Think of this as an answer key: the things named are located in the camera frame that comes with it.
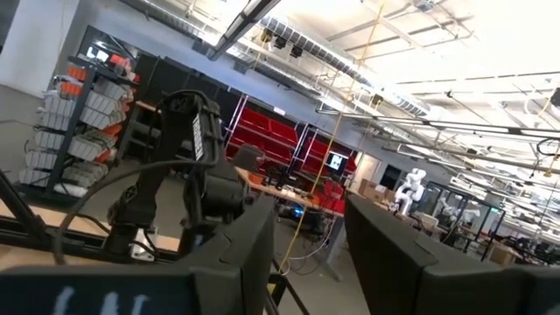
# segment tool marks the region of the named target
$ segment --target floor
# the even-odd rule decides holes
[[[24,166],[24,144],[33,136],[32,125],[37,120],[35,113],[38,106],[40,106],[39,99],[0,86],[0,132],[3,135],[0,138],[0,152],[2,152],[0,169],[8,172],[7,175],[12,181],[17,180],[18,170]],[[123,172],[135,165],[137,163],[128,161],[112,172]],[[135,180],[134,177],[126,178],[99,192],[85,205],[83,213],[91,214],[97,219],[105,221],[108,207]],[[186,214],[182,188],[182,179],[168,178],[157,194],[155,223],[162,235],[180,236],[179,222]],[[293,231],[294,227],[289,222],[276,224],[275,252],[278,256],[285,253]],[[302,256],[305,253],[303,245],[302,241],[298,239],[291,255]],[[299,272],[305,273],[314,270],[316,266],[317,262],[309,259]],[[333,280],[320,267],[307,276],[291,272],[288,274],[288,278],[311,314],[368,314],[352,260],[345,248],[340,251],[335,268],[344,278],[340,283]],[[284,294],[279,309],[281,314],[300,313],[288,291]]]

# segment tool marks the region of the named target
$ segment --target ceiling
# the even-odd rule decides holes
[[[216,45],[247,4],[247,0],[159,2],[180,12],[186,17],[181,21],[191,25],[190,32],[211,45]],[[508,0],[282,0],[227,52],[248,67],[290,84],[316,100],[320,109],[367,117],[560,130],[560,110],[549,102],[560,82],[560,48],[550,43],[547,35],[558,9],[560,3],[548,0],[534,0],[531,5],[514,5]],[[274,47],[276,37],[263,43],[263,30],[279,35],[279,25],[293,28],[300,38],[291,36],[293,40],[288,40],[284,49]],[[311,43],[312,49],[304,49],[301,57],[294,58],[290,56],[295,45],[291,41],[302,47]],[[321,59],[313,49],[329,55]],[[339,61],[346,67],[337,66]],[[384,101],[373,104],[374,95],[381,95]],[[529,203],[560,208],[556,202],[548,202],[551,196],[556,197],[552,188],[556,174],[545,177],[543,171],[531,167],[495,163],[498,159],[551,167],[560,173],[552,157],[536,154],[536,144],[542,140],[539,136],[435,129],[365,116],[356,119],[363,122],[359,125],[364,131],[372,123],[377,130],[374,137],[381,132],[401,141],[391,145],[391,150],[446,163],[446,168],[457,173],[485,180],[490,189],[510,186],[514,189],[508,191],[514,195],[531,191]],[[469,152],[480,158],[440,149],[471,149]],[[557,143],[553,143],[547,151],[556,149]],[[488,157],[494,162],[483,159]],[[513,185],[509,178],[530,179],[541,185]]]

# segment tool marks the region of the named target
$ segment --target display screen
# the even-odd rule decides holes
[[[347,166],[348,157],[340,153],[330,151],[326,159],[326,166],[335,174],[342,175]]]

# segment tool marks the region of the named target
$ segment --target black monitor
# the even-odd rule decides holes
[[[340,153],[330,151],[326,158],[325,166],[332,174],[342,176],[347,167],[348,157]]]

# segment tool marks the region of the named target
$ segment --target screen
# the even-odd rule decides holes
[[[348,157],[340,153],[330,151],[326,159],[326,166],[337,175],[342,175],[344,169],[347,167]]]

